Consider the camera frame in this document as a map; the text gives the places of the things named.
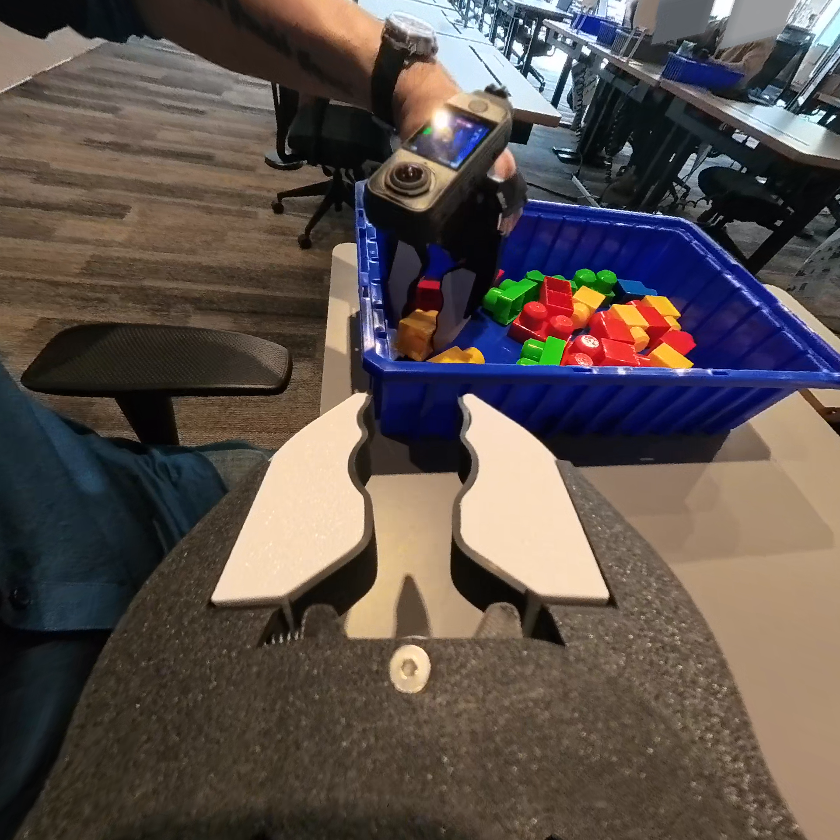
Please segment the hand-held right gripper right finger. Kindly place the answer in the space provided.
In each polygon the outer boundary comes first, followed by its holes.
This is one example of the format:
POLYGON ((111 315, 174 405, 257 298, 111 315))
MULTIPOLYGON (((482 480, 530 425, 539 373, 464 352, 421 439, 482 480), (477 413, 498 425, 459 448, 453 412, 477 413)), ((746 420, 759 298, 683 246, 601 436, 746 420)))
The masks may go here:
POLYGON ((475 394, 459 399, 469 473, 454 506, 465 556, 542 604, 606 604, 605 579, 550 450, 475 394))

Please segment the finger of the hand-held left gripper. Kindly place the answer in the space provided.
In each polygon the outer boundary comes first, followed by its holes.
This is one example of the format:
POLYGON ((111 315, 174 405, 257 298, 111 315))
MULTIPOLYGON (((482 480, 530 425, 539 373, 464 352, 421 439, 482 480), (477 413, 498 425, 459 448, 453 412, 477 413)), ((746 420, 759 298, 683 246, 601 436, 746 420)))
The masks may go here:
POLYGON ((405 316, 416 309, 417 283, 423 274, 424 263, 416 248, 402 240, 397 241, 385 283, 386 308, 394 330, 405 316))
POLYGON ((490 289, 490 279, 477 276, 475 271, 458 267, 445 273, 441 292, 443 303, 437 314, 433 338, 434 350, 445 350, 455 340, 480 308, 490 289))

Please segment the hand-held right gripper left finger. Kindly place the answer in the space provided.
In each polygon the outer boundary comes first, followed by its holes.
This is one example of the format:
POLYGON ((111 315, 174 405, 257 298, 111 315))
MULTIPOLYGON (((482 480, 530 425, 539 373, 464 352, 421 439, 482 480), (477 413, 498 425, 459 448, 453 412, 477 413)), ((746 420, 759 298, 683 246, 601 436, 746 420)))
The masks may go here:
POLYGON ((372 504, 357 468, 369 401, 352 394, 272 456, 213 605, 290 606, 371 544, 372 504))

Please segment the yellow mega block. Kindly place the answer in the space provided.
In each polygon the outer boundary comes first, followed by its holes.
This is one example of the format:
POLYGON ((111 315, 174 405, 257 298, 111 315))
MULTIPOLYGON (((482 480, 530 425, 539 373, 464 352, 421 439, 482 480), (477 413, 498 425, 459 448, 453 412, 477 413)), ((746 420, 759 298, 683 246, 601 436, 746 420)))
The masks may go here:
POLYGON ((399 321, 394 352, 414 362, 427 361, 433 354, 438 310, 415 309, 399 321))

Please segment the pile of colourful mega blocks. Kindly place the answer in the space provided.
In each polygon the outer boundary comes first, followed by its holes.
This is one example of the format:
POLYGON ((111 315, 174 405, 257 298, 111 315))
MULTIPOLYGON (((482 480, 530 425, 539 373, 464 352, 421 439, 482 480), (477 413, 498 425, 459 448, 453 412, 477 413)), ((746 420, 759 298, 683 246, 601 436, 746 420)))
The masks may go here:
POLYGON ((518 348, 521 366, 690 370, 697 342, 668 297, 620 280, 608 269, 579 269, 571 280, 531 270, 500 278, 479 305, 490 326, 518 348))

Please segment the blue plastic bin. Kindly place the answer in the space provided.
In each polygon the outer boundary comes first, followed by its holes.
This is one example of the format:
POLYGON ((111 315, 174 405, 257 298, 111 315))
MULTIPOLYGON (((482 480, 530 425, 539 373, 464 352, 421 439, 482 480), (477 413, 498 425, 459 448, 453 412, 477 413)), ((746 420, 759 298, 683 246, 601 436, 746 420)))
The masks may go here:
POLYGON ((507 329, 477 315, 454 340, 485 364, 397 360, 388 292, 396 239, 364 212, 356 186, 362 364, 381 431, 402 439, 456 438, 468 392, 538 437, 722 434, 803 389, 837 389, 838 353, 748 271, 677 217, 530 201, 502 244, 505 278, 528 270, 570 277, 613 270, 675 304, 696 341, 687 371, 517 366, 507 329))

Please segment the person's left forearm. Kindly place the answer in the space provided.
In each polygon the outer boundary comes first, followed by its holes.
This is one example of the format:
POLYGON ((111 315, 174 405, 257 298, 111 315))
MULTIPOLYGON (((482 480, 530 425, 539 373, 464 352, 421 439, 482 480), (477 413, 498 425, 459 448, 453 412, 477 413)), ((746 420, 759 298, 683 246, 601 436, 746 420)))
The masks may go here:
POLYGON ((371 110, 382 23, 345 1, 138 1, 154 36, 244 76, 371 110))

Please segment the person's left hand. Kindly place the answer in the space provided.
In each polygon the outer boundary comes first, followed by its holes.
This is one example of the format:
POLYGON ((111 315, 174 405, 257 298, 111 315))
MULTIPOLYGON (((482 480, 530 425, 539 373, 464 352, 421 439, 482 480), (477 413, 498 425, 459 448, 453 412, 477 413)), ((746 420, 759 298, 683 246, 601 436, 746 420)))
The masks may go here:
MULTIPOLYGON (((460 87, 437 62, 415 62, 402 70, 392 98, 395 128, 400 139, 412 137, 430 120, 436 110, 460 92, 460 87)), ((518 165, 509 148, 499 154, 493 164, 493 178, 507 182, 518 174, 518 165)), ((509 236, 516 227, 522 210, 500 217, 498 229, 509 236)))

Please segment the black office chair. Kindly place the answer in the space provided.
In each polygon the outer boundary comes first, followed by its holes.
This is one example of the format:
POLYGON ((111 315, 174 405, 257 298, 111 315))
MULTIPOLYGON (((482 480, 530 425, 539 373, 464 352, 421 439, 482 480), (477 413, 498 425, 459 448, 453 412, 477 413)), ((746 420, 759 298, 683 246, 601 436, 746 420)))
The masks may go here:
POLYGON ((290 172, 307 165, 326 180, 280 191, 272 202, 283 214, 288 198, 320 196, 321 203, 297 237, 301 249, 312 246, 312 231, 334 208, 354 207, 355 185, 393 151, 394 133, 370 113, 328 99, 301 98, 296 91, 270 85, 276 118, 275 146, 266 152, 272 169, 290 172))
POLYGON ((709 167, 698 176, 708 208, 696 224, 745 269, 756 274, 793 238, 803 237, 823 209, 838 230, 838 172, 808 171, 804 175, 770 179, 769 184, 745 172, 709 167), (756 224, 770 235, 751 255, 745 255, 728 233, 732 223, 756 224))

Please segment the white office desk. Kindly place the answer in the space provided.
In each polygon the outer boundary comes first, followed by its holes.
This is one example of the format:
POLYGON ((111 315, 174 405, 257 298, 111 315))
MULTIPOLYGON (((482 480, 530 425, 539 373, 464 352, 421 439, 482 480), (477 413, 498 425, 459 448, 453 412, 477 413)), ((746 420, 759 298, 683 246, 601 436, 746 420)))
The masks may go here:
POLYGON ((437 37, 437 60, 465 90, 489 85, 504 87, 513 107, 511 140, 526 144, 533 126, 555 129, 561 116, 531 82, 493 46, 477 28, 460 22, 449 2, 359 1, 359 5, 384 19, 393 13, 410 14, 429 23, 437 37))

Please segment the black wristwatch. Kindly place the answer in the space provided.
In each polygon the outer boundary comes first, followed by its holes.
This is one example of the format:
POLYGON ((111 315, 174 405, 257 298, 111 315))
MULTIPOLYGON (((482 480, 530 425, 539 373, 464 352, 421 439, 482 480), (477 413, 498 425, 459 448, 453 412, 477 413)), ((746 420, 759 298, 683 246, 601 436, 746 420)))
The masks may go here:
POLYGON ((393 102, 400 76, 417 62, 435 61, 437 52, 437 34, 427 21, 405 12, 386 17, 371 74, 372 112, 378 120, 396 128, 393 102))

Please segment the small blue bin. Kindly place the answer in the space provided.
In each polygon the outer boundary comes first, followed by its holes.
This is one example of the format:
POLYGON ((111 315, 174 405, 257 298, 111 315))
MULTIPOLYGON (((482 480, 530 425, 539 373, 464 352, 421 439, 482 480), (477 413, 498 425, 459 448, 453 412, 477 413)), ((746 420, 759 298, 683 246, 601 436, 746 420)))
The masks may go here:
POLYGON ((605 47, 612 47, 616 36, 623 32, 622 24, 586 12, 575 15, 571 27, 577 32, 595 37, 596 42, 605 47))
POLYGON ((744 74, 713 59, 696 59, 671 52, 660 78, 714 91, 736 88, 744 74))

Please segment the brown top office desk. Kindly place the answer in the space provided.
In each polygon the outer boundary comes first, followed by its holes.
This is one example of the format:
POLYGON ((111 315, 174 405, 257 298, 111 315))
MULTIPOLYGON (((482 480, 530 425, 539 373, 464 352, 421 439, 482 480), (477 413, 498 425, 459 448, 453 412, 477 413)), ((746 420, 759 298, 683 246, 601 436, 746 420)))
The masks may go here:
POLYGON ((644 118, 649 134, 641 146, 643 160, 635 164, 635 190, 627 209, 656 212, 695 144, 708 144, 754 175, 784 175, 784 185, 792 189, 792 212, 773 224, 751 255, 736 253, 756 275, 838 195, 837 134, 779 108, 727 100, 664 79, 656 66, 617 55, 567 25, 547 28, 556 31, 558 40, 597 56, 600 81, 584 123, 582 162, 599 147, 601 126, 614 103, 650 109, 644 118))

